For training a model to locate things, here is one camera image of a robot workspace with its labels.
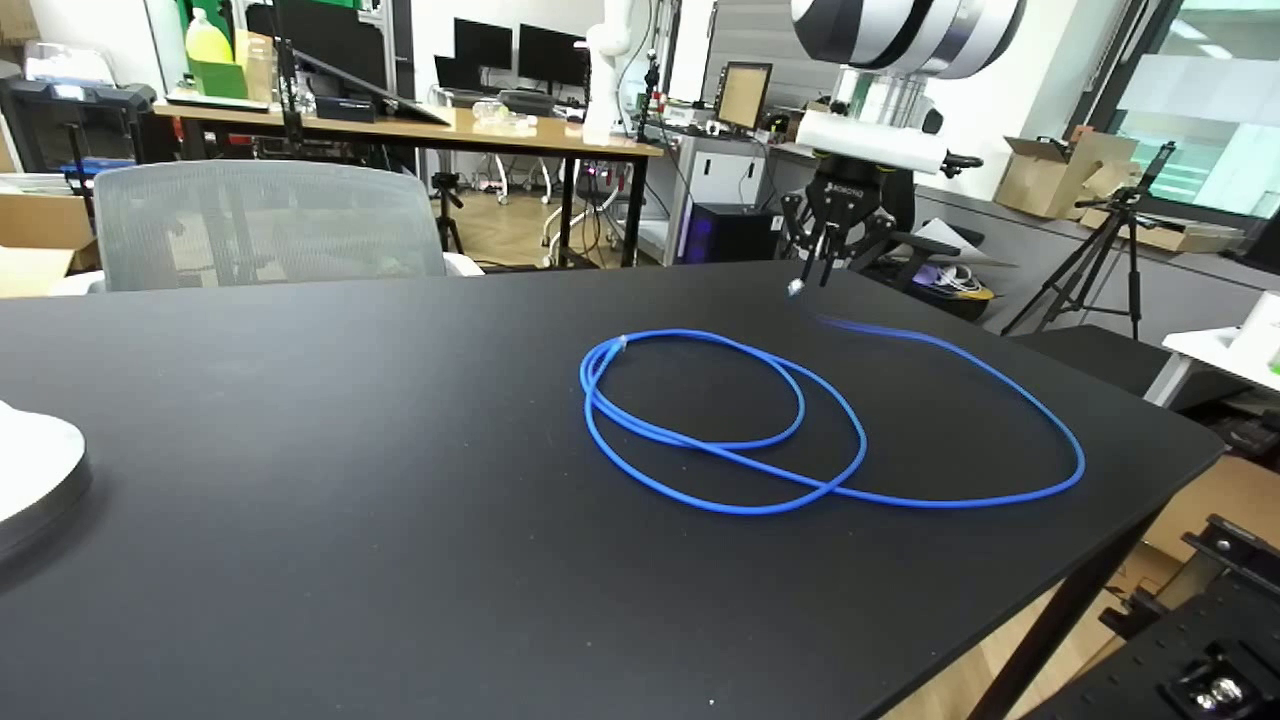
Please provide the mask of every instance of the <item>black table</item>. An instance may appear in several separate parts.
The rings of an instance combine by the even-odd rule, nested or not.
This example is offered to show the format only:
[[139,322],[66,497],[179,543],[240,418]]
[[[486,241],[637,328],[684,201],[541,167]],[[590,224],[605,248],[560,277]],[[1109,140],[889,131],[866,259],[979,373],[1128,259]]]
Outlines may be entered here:
[[[76,419],[97,467],[74,534],[6,572],[6,716],[884,714],[1070,572],[1055,613],[1080,618],[1123,542],[1220,455],[1175,418],[866,279],[785,300],[789,273],[6,306],[0,396]],[[1085,436],[1085,489],[989,516],[832,500],[717,522],[639,493],[590,445],[586,347],[700,326],[829,373],[867,418],[867,489],[1070,471],[1060,441],[976,373],[811,313],[928,328],[1010,368]],[[785,418],[781,388],[725,354],[637,347],[614,392],[725,436]],[[778,497],[622,445],[696,489]],[[850,447],[818,404],[781,461],[829,471]]]

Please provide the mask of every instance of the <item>bottle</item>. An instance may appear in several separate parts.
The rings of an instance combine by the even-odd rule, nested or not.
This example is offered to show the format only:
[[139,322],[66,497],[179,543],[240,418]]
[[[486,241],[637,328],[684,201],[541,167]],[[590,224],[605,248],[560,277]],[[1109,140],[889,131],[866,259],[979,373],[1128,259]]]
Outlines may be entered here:
[[195,10],[189,23],[189,62],[195,66],[235,66],[235,51],[221,29],[208,23],[205,10]]

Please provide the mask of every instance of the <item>blue cable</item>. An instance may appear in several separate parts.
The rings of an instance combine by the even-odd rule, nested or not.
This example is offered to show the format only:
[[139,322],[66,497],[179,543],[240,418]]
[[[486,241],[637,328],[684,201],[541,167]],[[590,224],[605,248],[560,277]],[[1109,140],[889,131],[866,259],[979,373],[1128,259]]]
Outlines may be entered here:
[[[1028,489],[1028,493],[1003,493],[1003,497],[961,497],[961,500],[940,500],[940,497],[894,497],[894,493],[866,493],[866,489],[851,489],[850,480],[866,467],[867,461],[867,428],[866,419],[855,418],[855,408],[845,400],[845,392],[836,385],[829,385],[819,373],[795,365],[795,362],[785,362],[785,355],[773,355],[764,347],[754,347],[754,346],[742,346],[733,338],[717,338],[717,334],[705,334],[705,328],[647,328],[647,334],[627,334],[627,338],[614,338],[597,347],[590,347],[590,355],[582,362],[582,388],[586,388],[586,424],[590,424],[590,436],[594,445],[625,471],[631,478],[637,484],[644,484],[647,493],[658,497],[667,497],[684,509],[696,509],[696,512],[714,512],[714,516],[789,516],[789,512],[800,512],[808,506],[819,506],[829,497],[845,497],[845,500],[859,500],[859,506],[876,506],[876,509],[903,509],[903,512],[991,512],[991,509],[1020,509],[1020,506],[1041,506],[1041,500],[1052,500],[1052,497],[1064,497],[1074,493],[1085,471],[1088,471],[1088,455],[1085,455],[1085,445],[1080,436],[1043,404],[1035,400],[1023,385],[1015,385],[1012,378],[1003,378],[1001,368],[991,368],[989,362],[940,341],[940,338],[926,338],[926,334],[908,334],[908,328],[884,328],[884,326],[855,326],[855,322],[829,322],[832,328],[839,334],[855,334],[855,338],[876,338],[876,341],[900,341],[900,346],[926,346],[926,347],[937,347],[937,354],[950,354],[963,365],[974,365],[976,373],[986,373],[989,382],[997,382],[1001,388],[1010,388],[1015,400],[1023,400],[1035,418],[1049,419],[1049,428],[1055,428],[1055,436],[1064,436],[1064,445],[1074,447],[1074,471],[1055,484],[1043,484],[1043,489]],[[794,392],[795,400],[795,418],[773,432],[773,436],[750,436],[750,441],[700,441],[700,436],[684,436],[675,428],[664,428],[664,424],[654,424],[644,418],[631,418],[627,408],[614,404],[605,396],[605,378],[608,368],[625,355],[625,347],[631,346],[658,346],[658,341],[688,341],[688,346],[717,346],[717,347],[727,347],[727,354],[742,354],[757,365],[764,365],[773,378],[785,382],[785,388]],[[818,385],[823,396],[832,396],[832,404],[839,408],[839,418],[850,419],[851,436],[855,436],[855,452],[850,455],[850,466],[819,480],[819,478],[805,478],[805,471],[794,471],[794,467],[781,467],[781,466],[764,466],[750,452],[764,452],[764,447],[781,447],[789,445],[805,419],[808,419],[808,400],[805,400],[805,388],[800,382]],[[725,466],[738,466],[738,467],[750,467],[750,471],[761,471],[761,478],[773,478],[773,480],[785,480],[785,484],[800,484],[805,493],[794,497],[794,500],[778,500],[778,506],[725,506],[725,500],[707,500],[707,497],[691,497],[691,493],[680,493],[647,471],[639,471],[631,461],[625,461],[601,432],[601,418],[622,424],[625,432],[631,436],[644,436],[654,445],[664,445],[664,447],[680,447],[680,452],[705,452],[705,455],[717,455]]]

